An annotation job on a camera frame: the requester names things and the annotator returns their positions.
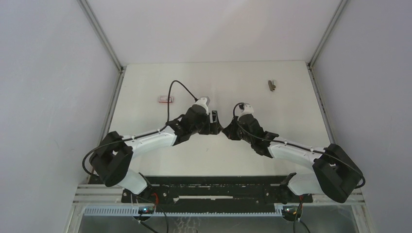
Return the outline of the tan stapler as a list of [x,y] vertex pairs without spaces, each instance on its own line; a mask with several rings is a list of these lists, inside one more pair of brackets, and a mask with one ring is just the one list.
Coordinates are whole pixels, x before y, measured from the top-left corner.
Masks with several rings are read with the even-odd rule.
[[271,92],[274,92],[274,91],[276,90],[276,82],[275,82],[275,80],[269,80],[269,81],[268,81],[268,87],[269,87],[269,90],[270,90]]

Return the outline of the red white staple box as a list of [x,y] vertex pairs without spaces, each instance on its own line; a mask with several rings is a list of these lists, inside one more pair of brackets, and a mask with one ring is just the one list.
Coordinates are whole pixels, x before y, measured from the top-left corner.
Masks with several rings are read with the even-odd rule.
[[158,98],[159,103],[173,103],[174,102],[174,97],[173,96],[160,96]]

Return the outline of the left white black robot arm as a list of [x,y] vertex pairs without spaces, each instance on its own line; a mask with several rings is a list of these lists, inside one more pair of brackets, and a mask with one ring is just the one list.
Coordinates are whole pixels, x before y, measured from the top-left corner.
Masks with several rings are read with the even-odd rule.
[[218,135],[222,129],[216,110],[207,112],[194,104],[159,130],[134,136],[110,132],[85,158],[105,186],[120,186],[133,193],[138,201],[147,202],[152,190],[144,175],[130,168],[133,159],[152,150],[184,143],[194,134]]

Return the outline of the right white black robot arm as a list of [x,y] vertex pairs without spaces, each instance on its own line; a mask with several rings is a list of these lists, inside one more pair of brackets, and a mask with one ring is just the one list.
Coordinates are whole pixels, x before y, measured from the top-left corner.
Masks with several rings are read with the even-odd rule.
[[287,202],[303,194],[320,193],[344,203],[353,190],[365,185],[362,171],[337,144],[316,149],[288,142],[276,133],[263,130],[251,114],[234,116],[223,133],[230,140],[246,141],[261,156],[284,159],[313,172],[312,175],[295,174],[281,188],[281,197]]

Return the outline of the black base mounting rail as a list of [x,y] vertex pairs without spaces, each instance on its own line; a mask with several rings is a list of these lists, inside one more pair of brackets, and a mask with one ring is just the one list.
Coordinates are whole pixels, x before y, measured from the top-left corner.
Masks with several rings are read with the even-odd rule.
[[122,203],[151,203],[169,214],[263,214],[276,204],[312,203],[286,185],[291,175],[271,176],[148,176],[149,187],[139,195],[123,190]]

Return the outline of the right aluminium frame post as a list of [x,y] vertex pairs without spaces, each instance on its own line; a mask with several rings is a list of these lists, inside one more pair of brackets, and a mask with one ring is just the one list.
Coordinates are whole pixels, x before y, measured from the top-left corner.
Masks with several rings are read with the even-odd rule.
[[336,24],[338,23],[339,19],[341,18],[341,15],[343,14],[346,6],[348,5],[350,1],[349,0],[341,0],[334,11],[334,14],[332,18],[330,19],[322,37],[321,40],[319,41],[313,55],[311,56],[309,62],[307,63],[308,69],[313,69],[316,61],[318,60],[318,57],[320,56],[320,53],[322,52],[322,49],[324,45],[326,44],[327,40],[331,36],[334,28],[336,27]]

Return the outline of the aluminium frame post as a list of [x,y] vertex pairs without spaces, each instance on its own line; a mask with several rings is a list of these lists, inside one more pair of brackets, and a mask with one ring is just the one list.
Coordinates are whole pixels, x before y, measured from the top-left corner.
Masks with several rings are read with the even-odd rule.
[[318,57],[320,56],[320,53],[322,52],[322,49],[324,45],[326,44],[327,40],[331,36],[334,28],[336,27],[336,24],[338,23],[339,19],[341,18],[341,15],[343,14],[346,6],[348,5],[350,1],[349,0],[341,0],[334,11],[334,14],[332,18],[330,19],[322,37],[321,40],[319,41],[313,55],[311,56],[309,62],[307,63],[308,69],[313,69],[316,61],[318,60]]
[[117,57],[111,43],[108,40],[106,33],[104,32],[101,24],[99,23],[98,18],[96,17],[89,1],[87,0],[77,0],[81,9],[83,10],[86,18],[88,19],[92,29],[94,30],[96,36],[100,40],[103,48],[107,52],[108,56],[110,57],[111,61],[113,62],[114,66],[118,70],[119,73],[123,72],[123,66],[120,63],[119,58]]

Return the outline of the left aluminium frame post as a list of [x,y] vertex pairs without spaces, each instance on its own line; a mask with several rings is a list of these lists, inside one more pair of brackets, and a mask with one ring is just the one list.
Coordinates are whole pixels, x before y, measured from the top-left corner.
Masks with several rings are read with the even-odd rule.
[[77,0],[81,9],[83,10],[86,18],[88,19],[92,29],[94,30],[96,36],[100,40],[103,48],[107,52],[108,56],[110,57],[111,61],[113,62],[114,66],[118,70],[119,73],[123,72],[123,66],[120,63],[119,58],[117,57],[111,43],[108,40],[106,33],[104,32],[101,24],[99,23],[98,18],[96,17],[89,1],[87,0]]

